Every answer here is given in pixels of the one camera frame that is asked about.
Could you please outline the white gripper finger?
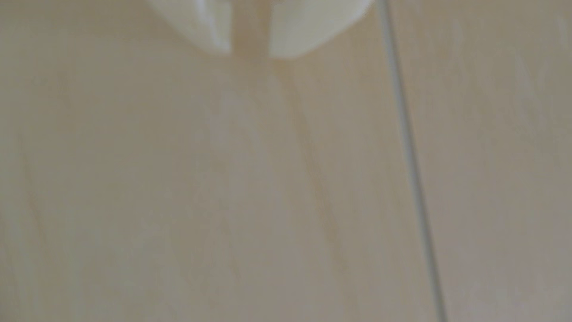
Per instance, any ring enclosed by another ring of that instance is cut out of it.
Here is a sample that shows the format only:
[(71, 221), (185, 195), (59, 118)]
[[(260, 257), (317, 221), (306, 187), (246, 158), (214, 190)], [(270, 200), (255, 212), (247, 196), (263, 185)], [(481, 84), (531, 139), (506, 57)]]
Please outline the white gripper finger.
[(147, 3), (193, 46), (211, 55), (232, 53), (232, 4), (229, 1)]
[(288, 60), (315, 50), (363, 18), (374, 1), (282, 1), (271, 13), (269, 56)]

